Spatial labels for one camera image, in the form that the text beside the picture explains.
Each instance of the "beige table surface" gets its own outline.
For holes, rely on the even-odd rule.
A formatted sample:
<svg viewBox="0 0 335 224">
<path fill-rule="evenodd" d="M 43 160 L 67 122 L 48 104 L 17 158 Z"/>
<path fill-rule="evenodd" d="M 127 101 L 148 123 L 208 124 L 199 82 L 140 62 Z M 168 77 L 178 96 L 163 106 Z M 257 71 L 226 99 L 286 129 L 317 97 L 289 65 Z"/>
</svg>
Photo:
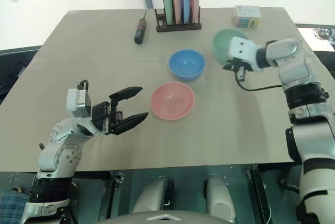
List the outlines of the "beige table surface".
<svg viewBox="0 0 335 224">
<path fill-rule="evenodd" d="M 34 57 L 0 106 L 0 171 L 35 171 L 50 129 L 66 118 L 66 94 L 88 79 L 93 104 L 127 86 L 144 89 L 121 102 L 125 116 L 149 112 L 146 120 L 122 135 L 98 136 L 84 145 L 79 171 L 150 167 L 287 162 L 285 129 L 291 124 L 281 88 L 245 92 L 232 72 L 222 70 L 211 55 L 216 31 L 231 28 L 232 9 L 202 9 L 203 29 L 156 33 L 153 11 L 141 46 L 133 35 L 142 10 L 69 12 Z M 255 42 L 299 35 L 282 8 L 262 8 L 262 23 L 244 30 Z M 176 81 L 168 59 L 191 48 L 204 55 L 204 73 L 187 83 L 195 93 L 191 113 L 176 122 L 158 119 L 150 110 L 150 96 L 162 83 Z M 313 52 L 323 87 L 335 105 L 335 83 Z M 277 69 L 248 73 L 247 87 L 279 84 Z"/>
</svg>

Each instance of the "screwdriver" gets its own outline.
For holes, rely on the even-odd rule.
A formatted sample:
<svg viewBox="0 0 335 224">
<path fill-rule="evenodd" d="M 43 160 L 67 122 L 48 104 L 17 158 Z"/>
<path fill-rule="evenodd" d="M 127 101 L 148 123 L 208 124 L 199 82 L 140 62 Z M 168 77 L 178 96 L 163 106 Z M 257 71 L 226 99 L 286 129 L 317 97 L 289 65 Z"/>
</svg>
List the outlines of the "screwdriver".
<svg viewBox="0 0 335 224">
<path fill-rule="evenodd" d="M 146 31 L 147 21 L 145 20 L 147 11 L 144 13 L 143 18 L 138 21 L 136 33 L 134 36 L 134 41 L 137 44 L 143 43 L 144 33 Z"/>
</svg>

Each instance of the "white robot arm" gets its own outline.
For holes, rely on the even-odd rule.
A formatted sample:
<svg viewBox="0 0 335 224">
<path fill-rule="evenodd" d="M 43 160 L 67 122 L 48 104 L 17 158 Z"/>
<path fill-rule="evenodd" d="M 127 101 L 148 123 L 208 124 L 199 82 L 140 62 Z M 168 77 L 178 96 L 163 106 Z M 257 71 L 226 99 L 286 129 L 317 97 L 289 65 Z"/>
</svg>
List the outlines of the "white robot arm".
<svg viewBox="0 0 335 224">
<path fill-rule="evenodd" d="M 335 116 L 302 42 L 289 38 L 262 48 L 234 37 L 228 57 L 224 69 L 235 71 L 238 81 L 247 70 L 278 67 L 293 124 L 286 130 L 288 152 L 303 166 L 297 218 L 302 224 L 335 223 Z"/>
<path fill-rule="evenodd" d="M 110 103 L 102 102 L 93 108 L 87 80 L 68 90 L 66 109 L 70 118 L 59 121 L 52 128 L 45 147 L 40 144 L 40 170 L 31 187 L 21 224 L 34 218 L 43 221 L 50 216 L 62 216 L 64 208 L 69 205 L 68 192 L 82 158 L 83 144 L 95 135 L 119 135 L 141 123 L 148 113 L 123 119 L 122 112 L 117 110 L 119 101 L 129 99 L 141 90 L 142 87 L 123 89 L 109 96 Z"/>
</svg>

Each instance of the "blue bowl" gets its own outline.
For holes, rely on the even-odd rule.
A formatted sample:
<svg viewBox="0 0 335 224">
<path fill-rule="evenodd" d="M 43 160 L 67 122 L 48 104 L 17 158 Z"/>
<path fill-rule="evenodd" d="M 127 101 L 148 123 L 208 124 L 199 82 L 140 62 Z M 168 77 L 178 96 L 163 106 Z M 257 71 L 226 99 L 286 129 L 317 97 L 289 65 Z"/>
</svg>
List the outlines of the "blue bowl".
<svg viewBox="0 0 335 224">
<path fill-rule="evenodd" d="M 204 71 L 206 61 L 194 50 L 181 50 L 174 53 L 169 60 L 170 71 L 182 81 L 196 80 Z"/>
</svg>

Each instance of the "black cable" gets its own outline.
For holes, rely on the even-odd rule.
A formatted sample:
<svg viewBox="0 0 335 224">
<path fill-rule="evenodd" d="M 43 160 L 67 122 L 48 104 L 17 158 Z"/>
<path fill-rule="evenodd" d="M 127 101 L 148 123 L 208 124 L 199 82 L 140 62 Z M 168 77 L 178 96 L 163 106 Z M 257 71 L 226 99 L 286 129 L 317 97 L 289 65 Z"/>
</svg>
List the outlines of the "black cable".
<svg viewBox="0 0 335 224">
<path fill-rule="evenodd" d="M 72 218 L 73 223 L 74 223 L 74 224 L 78 224 L 78 220 L 77 220 L 77 218 L 75 217 L 74 212 L 72 211 L 71 207 L 68 207 L 68 212 L 69 212 L 69 214 L 70 214 L 70 216 L 71 216 L 71 218 Z"/>
<path fill-rule="evenodd" d="M 264 89 L 272 89 L 272 88 L 279 88 L 282 87 L 281 85 L 272 85 L 272 86 L 268 86 L 268 87 L 262 87 L 262 88 L 257 88 L 257 89 L 248 89 L 248 88 L 244 88 L 242 86 L 242 84 L 240 83 L 238 77 L 237 77 L 237 72 L 235 72 L 235 80 L 237 82 L 237 84 L 245 91 L 247 92 L 257 92 L 257 91 L 262 91 Z"/>
</svg>

